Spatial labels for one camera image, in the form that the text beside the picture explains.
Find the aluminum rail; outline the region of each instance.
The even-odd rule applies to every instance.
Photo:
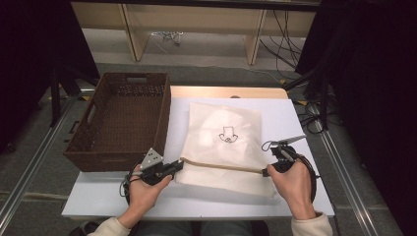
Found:
[[[30,186],[31,181],[33,180],[34,176],[36,175],[37,171],[40,168],[40,165],[43,162],[43,159],[49,152],[53,142],[59,131],[61,130],[61,126],[65,117],[68,114],[68,111],[75,103],[77,98],[75,96],[69,96],[62,108],[62,116],[57,121],[54,127],[49,128],[48,132],[46,133],[45,137],[42,140],[39,148],[37,149],[36,153],[34,154],[33,158],[31,159],[29,165],[27,166],[25,172],[21,176],[18,184],[15,186],[15,189],[10,193],[9,198],[6,200],[5,204],[3,205],[0,211],[0,235],[3,235],[9,222],[11,221],[13,215],[15,214],[16,210],[21,203],[25,192]]]
[[[320,113],[319,108],[317,106],[313,106],[312,111],[316,115]],[[316,121],[316,127],[318,128],[318,130],[321,130],[323,128],[320,120]],[[365,207],[365,204],[362,198],[360,197],[355,187],[355,184],[350,178],[350,175],[343,163],[343,160],[339,152],[337,151],[337,148],[328,130],[323,130],[322,141],[325,144],[325,147],[328,151],[328,155],[330,156],[331,163],[333,164],[333,167],[337,173],[337,176],[341,182],[341,185],[346,193],[346,197],[348,201],[350,202],[353,211],[356,214],[356,218],[358,219],[358,222],[361,225],[364,235],[372,235],[372,236],[379,235],[375,227],[374,221],[371,215],[369,214],[367,208]]]
[[[340,4],[325,4],[312,1],[254,1],[254,0],[72,0],[72,2],[89,3],[117,3],[117,4],[141,4],[159,6],[183,6],[183,7],[213,7],[213,8],[237,8],[260,10],[285,10],[299,12],[318,12],[319,10],[343,10]]]

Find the person's right hand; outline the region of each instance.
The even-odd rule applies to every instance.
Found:
[[[156,203],[160,192],[168,186],[171,175],[163,178],[159,183],[151,186],[140,180],[138,176],[131,177],[129,185],[130,203],[126,211],[118,217],[119,222],[126,228],[132,228],[139,222],[142,216]]]
[[[268,174],[276,190],[287,201],[295,219],[312,219],[316,212],[311,202],[312,191],[310,173],[307,166],[297,160],[285,173],[279,173],[268,165]]]

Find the person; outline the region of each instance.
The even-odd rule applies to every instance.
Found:
[[[296,161],[285,173],[279,173],[269,165],[268,174],[291,210],[291,230],[294,236],[332,235],[328,217],[313,207],[310,199],[310,174],[301,161]],[[126,211],[119,217],[111,217],[102,222],[89,236],[129,235],[142,216],[155,205],[158,195],[168,186],[172,176],[166,176],[154,186],[137,178],[134,176],[131,179],[136,181],[130,185],[130,204]]]

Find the wicker basket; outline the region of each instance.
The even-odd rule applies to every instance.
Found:
[[[81,171],[125,171],[163,155],[171,90],[164,73],[106,73],[64,155]]]

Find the canvas bag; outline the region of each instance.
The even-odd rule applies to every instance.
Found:
[[[182,157],[214,165],[264,169],[261,112],[230,106],[190,103],[187,138]],[[201,167],[187,162],[176,182],[273,197],[276,190],[261,174]]]

